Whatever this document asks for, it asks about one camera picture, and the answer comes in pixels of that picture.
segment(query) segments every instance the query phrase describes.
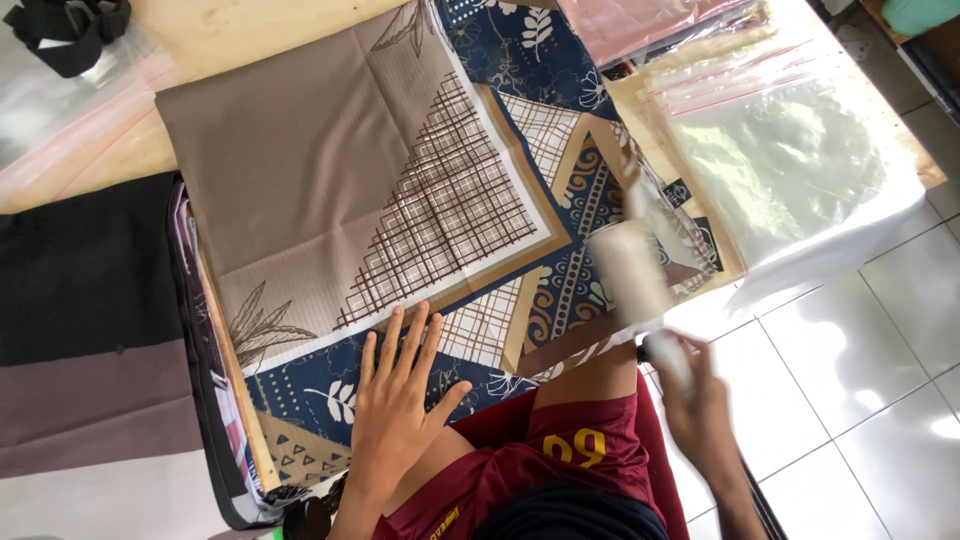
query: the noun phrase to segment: leg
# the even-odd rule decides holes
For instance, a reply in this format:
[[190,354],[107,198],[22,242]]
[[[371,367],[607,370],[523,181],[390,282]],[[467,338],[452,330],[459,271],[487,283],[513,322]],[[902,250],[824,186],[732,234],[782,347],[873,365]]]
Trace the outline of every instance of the leg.
[[383,515],[396,512],[417,490],[440,473],[447,465],[476,450],[460,433],[450,426],[440,430],[437,438],[426,448],[417,463],[400,479],[394,495],[383,508]]
[[628,341],[542,384],[534,409],[574,402],[601,402],[636,392],[636,345]]

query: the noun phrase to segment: black fabric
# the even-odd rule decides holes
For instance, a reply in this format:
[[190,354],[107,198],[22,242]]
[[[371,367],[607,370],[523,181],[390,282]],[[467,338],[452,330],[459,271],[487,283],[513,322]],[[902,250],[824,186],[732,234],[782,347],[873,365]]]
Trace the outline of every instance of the black fabric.
[[[104,45],[122,36],[130,24],[129,0],[106,8],[94,0],[84,3],[86,10],[66,0],[23,0],[23,7],[13,6],[3,20],[30,52],[68,79],[93,67]],[[41,49],[43,39],[71,43]]]
[[183,337],[165,234],[173,182],[162,173],[0,215],[0,366]]
[[644,503],[567,480],[533,487],[495,508],[472,540],[667,540]]

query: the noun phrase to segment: white tiled floor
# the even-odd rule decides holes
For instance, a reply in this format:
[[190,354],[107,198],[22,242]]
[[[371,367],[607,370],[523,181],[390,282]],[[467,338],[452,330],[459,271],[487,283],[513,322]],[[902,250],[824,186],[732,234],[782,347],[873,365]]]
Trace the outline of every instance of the white tiled floor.
[[[715,340],[737,441],[790,540],[960,539],[960,216],[944,222],[941,195],[859,272],[758,317],[669,321]],[[716,292],[703,306],[731,294]],[[691,539],[718,539],[709,491],[668,452]]]

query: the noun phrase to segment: maroon shorts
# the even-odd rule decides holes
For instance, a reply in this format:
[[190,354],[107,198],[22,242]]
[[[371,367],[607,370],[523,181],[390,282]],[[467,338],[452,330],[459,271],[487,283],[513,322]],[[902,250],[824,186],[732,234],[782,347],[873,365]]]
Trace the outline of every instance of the maroon shorts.
[[635,417],[636,394],[536,409],[524,442],[479,449],[450,463],[381,518],[373,538],[468,540],[494,507],[552,479],[649,503],[647,453]]

